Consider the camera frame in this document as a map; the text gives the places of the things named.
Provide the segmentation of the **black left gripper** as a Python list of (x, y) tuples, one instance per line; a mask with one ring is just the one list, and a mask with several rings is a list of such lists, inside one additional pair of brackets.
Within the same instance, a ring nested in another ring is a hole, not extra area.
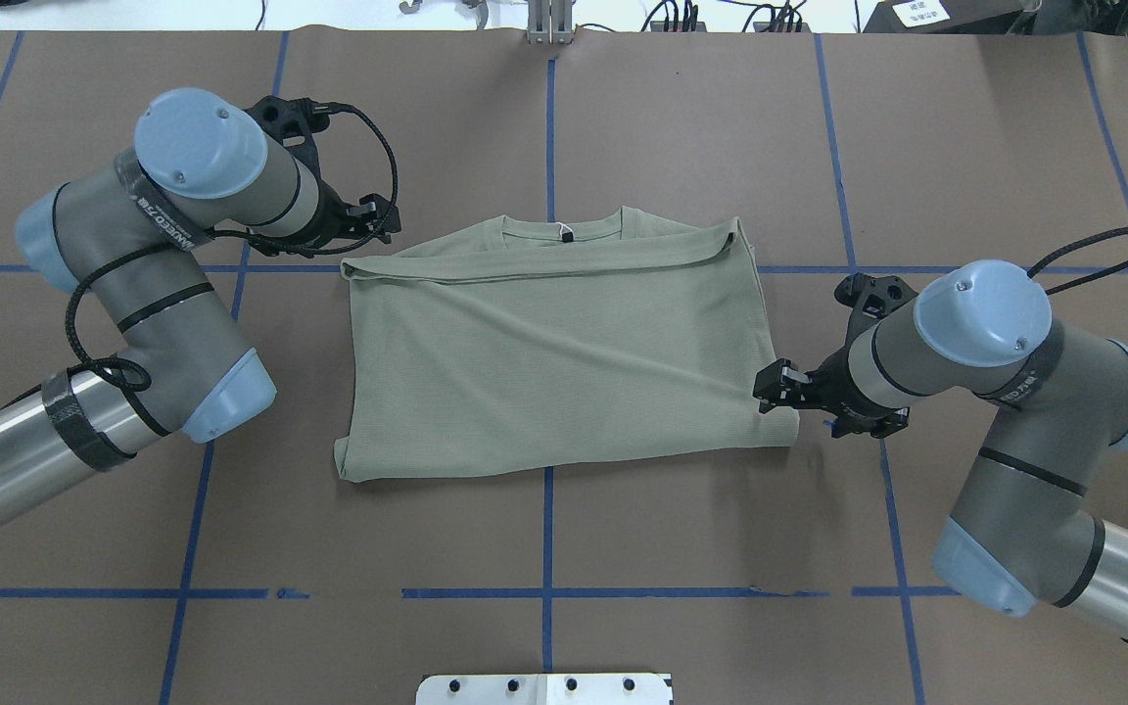
[(349, 252), (372, 240), (391, 244), (399, 232), (399, 187), (393, 186), (390, 196), (371, 193), (349, 204), (337, 195), (331, 184), (319, 183), (318, 235), (314, 248), (321, 252)]

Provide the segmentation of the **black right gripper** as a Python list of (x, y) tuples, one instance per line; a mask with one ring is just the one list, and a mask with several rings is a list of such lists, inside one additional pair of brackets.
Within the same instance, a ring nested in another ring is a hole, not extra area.
[(779, 406), (819, 409), (832, 416), (829, 433), (841, 437), (885, 439), (908, 428), (910, 409), (885, 407), (860, 393), (843, 362), (829, 358), (819, 369), (797, 370), (788, 358), (779, 358), (756, 376), (754, 397), (758, 409)]

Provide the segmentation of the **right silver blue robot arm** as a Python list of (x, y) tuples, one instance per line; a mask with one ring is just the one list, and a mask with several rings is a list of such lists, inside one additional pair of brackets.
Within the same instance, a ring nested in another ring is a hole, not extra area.
[(841, 349), (814, 370), (779, 358), (756, 374), (763, 412), (820, 409), (834, 438), (882, 439), (913, 406), (963, 389), (995, 415), (946, 518), (932, 567), (1020, 619), (1051, 605), (1128, 643), (1128, 530), (1084, 497), (1109, 451), (1128, 451), (1128, 347), (1054, 316), (1007, 259), (976, 259), (917, 291), (855, 273)]

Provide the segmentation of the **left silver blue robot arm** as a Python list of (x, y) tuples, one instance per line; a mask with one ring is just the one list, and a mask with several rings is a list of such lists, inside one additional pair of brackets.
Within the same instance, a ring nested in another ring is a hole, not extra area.
[(173, 433), (206, 443), (276, 399), (259, 353), (194, 252), (237, 238), (268, 258), (389, 243), (396, 201), (354, 204), (314, 136), (342, 102), (265, 95), (243, 109), (197, 86), (158, 95), (133, 142), (19, 215), (27, 266), (67, 296), (74, 365), (0, 407), (0, 527)]

